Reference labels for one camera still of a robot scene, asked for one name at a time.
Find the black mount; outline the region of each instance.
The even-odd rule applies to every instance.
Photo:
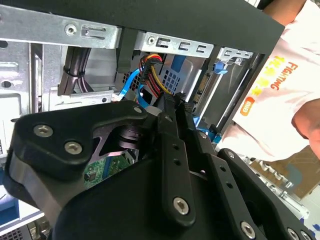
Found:
[[[249,167],[229,149],[216,154],[196,130],[192,105],[164,93],[154,116],[133,101],[37,113],[14,128],[5,187],[23,201],[37,202],[11,178],[11,158],[60,185],[82,178],[89,161],[139,149],[139,161],[71,199],[52,239],[290,240],[310,231]],[[41,138],[33,128],[50,126]],[[74,141],[80,154],[68,154]]]

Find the blue clip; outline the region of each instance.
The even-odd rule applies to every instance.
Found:
[[[224,69],[225,64],[222,61],[218,61],[214,67],[213,67],[213,71],[215,74],[226,74],[228,72],[228,70]]]
[[[221,141],[221,139],[222,139],[222,136],[221,136],[221,134],[220,133],[218,133],[216,136],[215,136],[215,138],[213,139],[213,143],[215,143],[215,144],[218,144],[220,141]]]

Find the black cable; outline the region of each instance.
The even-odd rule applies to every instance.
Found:
[[[81,73],[84,73],[87,67],[87,63],[88,63],[88,59],[89,59],[89,55],[91,52],[91,48],[87,48],[85,51],[85,58],[83,61],[83,66],[81,69]],[[88,82],[85,80],[85,75],[83,75],[83,77],[81,78],[81,82],[84,84],[84,89],[86,89],[87,92],[93,92],[94,90],[91,88],[91,86],[88,84]]]

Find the mounting hole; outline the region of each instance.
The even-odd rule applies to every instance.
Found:
[[[225,183],[227,186],[228,186],[228,188],[230,188],[230,189],[233,189],[234,188],[234,186],[232,186],[232,184],[230,183],[230,182],[226,182]]]
[[[11,82],[9,82],[9,81],[3,81],[2,83],[1,83],[1,86],[3,87],[3,88],[6,88],[6,89],[8,89],[8,88],[10,88],[11,87]]]
[[[0,41],[0,49],[6,49],[8,47],[7,41]]]
[[[173,159],[173,162],[175,163],[175,165],[180,166],[181,162],[178,159]]]
[[[179,150],[179,147],[178,147],[178,145],[176,145],[176,144],[173,144],[172,147],[173,147],[175,150]]]

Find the metal frame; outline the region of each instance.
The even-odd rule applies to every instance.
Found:
[[[8,5],[52,13],[52,16],[89,20],[94,24],[101,23],[137,29],[266,55],[271,54],[284,29],[275,20],[241,0],[213,0],[210,2],[207,0],[197,2],[163,0],[161,3],[157,0],[139,0],[135,3],[131,0],[116,3],[92,0],[90,4],[85,0],[69,0],[67,4],[64,0],[54,2],[12,0]],[[5,17],[2,21],[3,25],[6,24]],[[27,29],[32,31],[32,26],[28,22]],[[49,28],[41,25],[41,28],[35,28],[33,33],[40,35],[39,29]],[[60,33],[64,34],[63,37],[66,36],[64,28],[60,30]]]

